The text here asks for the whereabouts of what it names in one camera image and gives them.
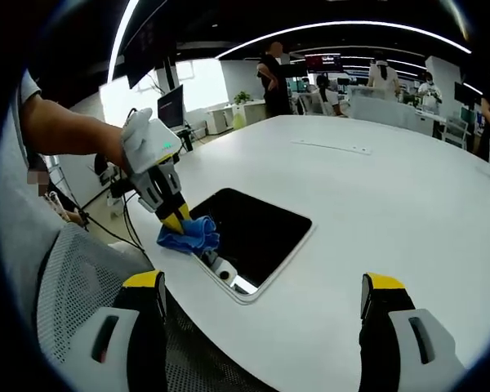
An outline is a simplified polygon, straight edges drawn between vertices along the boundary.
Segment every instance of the blue cloth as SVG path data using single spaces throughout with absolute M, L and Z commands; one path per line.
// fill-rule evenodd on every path
M 196 220 L 182 220 L 183 234 L 162 226 L 158 245 L 183 253 L 201 255 L 206 251 L 215 250 L 220 245 L 220 235 L 215 231 L 216 224 L 209 216 Z

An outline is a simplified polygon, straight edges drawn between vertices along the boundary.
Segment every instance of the round white table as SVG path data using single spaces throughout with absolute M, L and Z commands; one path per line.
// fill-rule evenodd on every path
M 292 143 L 301 139 L 372 153 Z M 368 271 L 402 281 L 453 335 L 467 368 L 489 344 L 490 165 L 474 155 L 371 122 L 282 116 L 183 155 L 176 170 L 191 208 L 230 187 L 317 225 L 258 300 L 239 305 L 193 258 L 158 246 L 158 219 L 130 201 L 145 250 L 187 315 L 275 389 L 358 390 Z

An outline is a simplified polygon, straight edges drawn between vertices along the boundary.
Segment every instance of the ceiling light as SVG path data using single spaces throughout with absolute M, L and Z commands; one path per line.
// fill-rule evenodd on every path
M 358 60 L 372 60 L 373 57 L 361 57 L 361 56 L 342 56 L 342 59 L 358 59 Z
M 312 53 L 310 55 L 305 55 L 305 57 L 312 57 L 312 56 L 340 56 L 341 53 Z
M 111 58 L 109 60 L 109 71 L 107 72 L 107 83 L 113 81 L 114 66 L 116 65 L 116 58 L 120 52 L 120 46 L 122 46 L 123 35 L 125 35 L 125 30 L 127 29 L 127 25 L 129 25 L 129 20 L 131 20 L 132 13 L 134 12 L 139 1 L 140 0 L 129 0 L 127 8 L 123 12 L 122 20 L 120 21 L 120 25 L 116 31 L 116 36 L 114 37 L 113 50 L 111 51 Z
M 468 83 L 463 83 L 463 86 L 467 86 L 469 89 L 471 90 L 474 90 L 475 92 L 477 92 L 480 96 L 483 94 L 481 91 L 479 91 L 477 88 L 475 87 L 472 87 L 470 84 Z
M 362 57 L 362 56 L 342 56 L 342 59 L 357 59 L 357 60 L 372 60 L 373 57 Z M 387 60 L 390 63 L 397 63 L 397 64 L 403 64 L 403 65 L 408 65 L 410 67 L 416 67 L 420 69 L 426 69 L 426 67 L 423 67 L 422 65 L 416 65 L 412 63 L 405 63 L 404 61 L 397 61 L 397 60 Z
M 369 67 L 369 66 L 366 66 L 366 65 L 343 65 L 343 68 L 362 68 L 362 69 L 370 69 L 370 67 Z M 404 72 L 404 71 L 398 71 L 398 70 L 396 70 L 395 72 L 397 72 L 398 74 L 405 74 L 405 75 L 410 75 L 410 76 L 417 77 L 417 75 L 416 75 L 415 73 Z
M 304 29 L 313 29 L 316 27 L 328 27 L 328 26 L 341 26 L 341 25 L 368 25 L 368 26 L 382 26 L 382 27 L 391 27 L 395 29 L 401 29 L 401 30 L 407 30 L 407 31 L 412 31 L 414 33 L 419 33 L 419 34 L 424 34 L 429 37 L 438 39 L 439 41 L 443 41 L 447 43 L 448 45 L 451 45 L 453 47 L 456 47 L 460 51 L 463 51 L 467 54 L 472 53 L 469 49 L 463 47 L 462 45 L 451 41 L 448 38 L 442 37 L 436 33 L 431 33 L 430 31 L 426 31 L 423 29 L 418 29 L 417 27 L 412 27 L 412 26 L 406 26 L 405 24 L 397 24 L 397 23 L 389 23 L 389 22 L 380 22 L 377 20 L 334 20 L 330 22 L 322 22 L 322 23 L 314 23 L 314 24 L 304 24 L 302 26 L 297 26 L 297 27 L 291 27 L 290 29 L 285 29 L 285 30 L 279 30 L 275 33 L 270 33 L 267 35 L 264 35 L 262 37 L 254 38 L 251 41 L 242 43 L 240 45 L 237 45 L 236 47 L 233 47 L 229 49 L 228 51 L 224 51 L 223 53 L 219 54 L 216 56 L 217 59 L 228 55 L 229 53 L 232 53 L 233 51 L 237 51 L 238 49 L 241 49 L 242 47 L 247 47 L 253 43 L 263 41 L 264 39 L 267 38 L 272 38 L 277 35 L 285 34 L 285 33 L 291 33 L 293 31 L 298 31 L 298 30 L 304 30 Z
M 425 55 L 421 55 L 419 53 L 414 53 L 413 51 L 404 51 L 403 49 L 397 49 L 395 47 L 375 47 L 373 45 L 336 45 L 334 47 L 309 47 L 306 49 L 299 49 L 297 51 L 292 51 L 292 53 L 302 53 L 303 51 L 323 51 L 325 49 L 378 49 L 381 51 L 398 51 L 400 53 L 406 53 L 412 56 L 419 56 L 422 59 L 425 58 Z
M 397 72 L 398 74 L 410 75 L 413 76 L 414 78 L 417 78 L 417 73 L 410 73 L 410 72 L 398 71 L 398 70 L 396 70 L 395 72 Z
M 416 68 L 421 68 L 421 69 L 426 69 L 426 67 L 423 67 L 422 65 L 415 65 L 412 63 L 405 63 L 404 61 L 397 61 L 397 60 L 387 60 L 390 63 L 397 63 L 397 64 L 403 64 L 403 65 L 408 65 L 409 67 L 416 67 Z

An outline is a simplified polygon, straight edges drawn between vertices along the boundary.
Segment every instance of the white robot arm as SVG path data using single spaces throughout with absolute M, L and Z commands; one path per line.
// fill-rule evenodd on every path
M 181 141 L 159 119 L 151 120 L 152 113 L 149 108 L 137 111 L 123 127 L 127 175 L 140 195 L 139 202 L 166 227 L 183 234 L 180 221 L 190 219 L 189 208 L 173 162 Z

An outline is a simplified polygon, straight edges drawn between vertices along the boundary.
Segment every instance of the gray mesh fabric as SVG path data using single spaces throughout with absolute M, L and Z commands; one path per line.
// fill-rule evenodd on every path
M 113 304 L 127 278 L 151 269 L 75 224 L 66 225 L 48 257 L 38 294 L 38 341 L 49 361 L 63 363 L 76 330 L 98 308 Z
M 165 332 L 168 392 L 276 392 L 216 347 L 169 292 Z

